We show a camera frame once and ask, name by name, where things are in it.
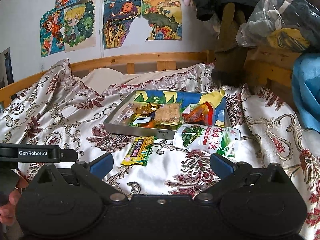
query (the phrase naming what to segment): yellow cloth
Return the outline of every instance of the yellow cloth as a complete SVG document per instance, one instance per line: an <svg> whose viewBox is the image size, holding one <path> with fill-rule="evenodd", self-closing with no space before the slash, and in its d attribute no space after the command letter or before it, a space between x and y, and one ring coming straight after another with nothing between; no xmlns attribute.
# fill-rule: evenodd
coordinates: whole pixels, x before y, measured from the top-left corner
<svg viewBox="0 0 320 240"><path fill-rule="evenodd" d="M205 94L203 96L201 96L199 104L203 104L205 102L210 102L214 105L214 107L217 107L222 98L224 97L225 91L224 90L220 90L220 91L213 91L209 94Z"/></svg>
<svg viewBox="0 0 320 240"><path fill-rule="evenodd" d="M310 46L310 42L303 38L297 29L283 28L271 33L267 39L270 46L276 49L283 48L304 52Z"/></svg>

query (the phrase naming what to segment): human hand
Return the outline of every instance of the human hand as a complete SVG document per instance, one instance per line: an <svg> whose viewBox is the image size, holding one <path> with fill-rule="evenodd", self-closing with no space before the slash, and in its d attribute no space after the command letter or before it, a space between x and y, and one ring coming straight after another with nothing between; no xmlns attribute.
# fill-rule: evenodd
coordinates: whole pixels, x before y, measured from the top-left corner
<svg viewBox="0 0 320 240"><path fill-rule="evenodd" d="M20 177L17 183L17 188L25 188L28 186L28 182ZM0 223L7 226L12 226L14 223L14 216L16 211L16 205L21 198L21 194L18 190L14 190L9 195L9 203L0 207Z"/></svg>

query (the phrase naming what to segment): blue cloth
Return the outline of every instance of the blue cloth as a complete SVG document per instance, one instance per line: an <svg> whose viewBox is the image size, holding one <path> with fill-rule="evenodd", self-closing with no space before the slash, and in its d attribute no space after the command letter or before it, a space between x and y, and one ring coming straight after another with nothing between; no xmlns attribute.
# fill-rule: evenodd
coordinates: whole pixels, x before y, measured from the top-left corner
<svg viewBox="0 0 320 240"><path fill-rule="evenodd" d="M320 54L304 54L296 59L292 94L305 127L320 132Z"/></svg>

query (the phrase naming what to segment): screw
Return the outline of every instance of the screw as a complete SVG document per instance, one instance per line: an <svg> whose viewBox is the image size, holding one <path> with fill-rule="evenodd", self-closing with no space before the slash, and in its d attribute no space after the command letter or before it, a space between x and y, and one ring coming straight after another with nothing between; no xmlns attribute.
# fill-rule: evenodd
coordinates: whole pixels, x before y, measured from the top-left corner
<svg viewBox="0 0 320 240"><path fill-rule="evenodd" d="M213 196L210 193L200 193L197 197L201 201L210 201L213 199Z"/></svg>
<svg viewBox="0 0 320 240"><path fill-rule="evenodd" d="M113 193L113 194L110 196L110 199L111 199L112 201L116 201L116 202L123 201L123 200L125 200L125 195L124 195L124 194L121 194L121 193Z"/></svg>
<svg viewBox="0 0 320 240"><path fill-rule="evenodd" d="M158 199L157 202L161 205L165 204L166 201L164 199Z"/></svg>

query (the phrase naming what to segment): bed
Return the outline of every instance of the bed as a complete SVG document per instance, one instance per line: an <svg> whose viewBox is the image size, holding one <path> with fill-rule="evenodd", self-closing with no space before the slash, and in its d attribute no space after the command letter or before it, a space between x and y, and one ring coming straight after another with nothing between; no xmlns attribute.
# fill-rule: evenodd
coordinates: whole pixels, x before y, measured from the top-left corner
<svg viewBox="0 0 320 240"><path fill-rule="evenodd" d="M176 69L182 61L189 67ZM176 148L172 141L158 139L146 167L121 166L132 137L107 133L103 121L134 90L219 89L211 81L213 61L211 52L135 54L72 64L67 59L61 60L47 72L0 90L0 101L6 106L0 114L0 141L76 149L79 160L87 162L109 152L114 167L103 180L129 197L137 193L195 196L220 180L210 169L208 153ZM157 62L158 71L134 74L135 63L143 62ZM125 64L127 74L108 68L116 64ZM245 64L254 77L250 85L255 82L268 85L268 80L286 81L272 74L278 73L278 68L252 58ZM73 75L83 70L90 73L84 78ZM284 73L290 78L290 70ZM252 93L248 85L222 88L226 91L231 125L242 135L236 161L263 168L271 162L280 163L308 206L308 217L300 234L305 239L320 239L319 134L302 129L294 110L266 87L258 86ZM10 96L21 90L11 102ZM57 166L67 168L71 164ZM18 172L32 179L41 166L41 163L19 164Z"/></svg>

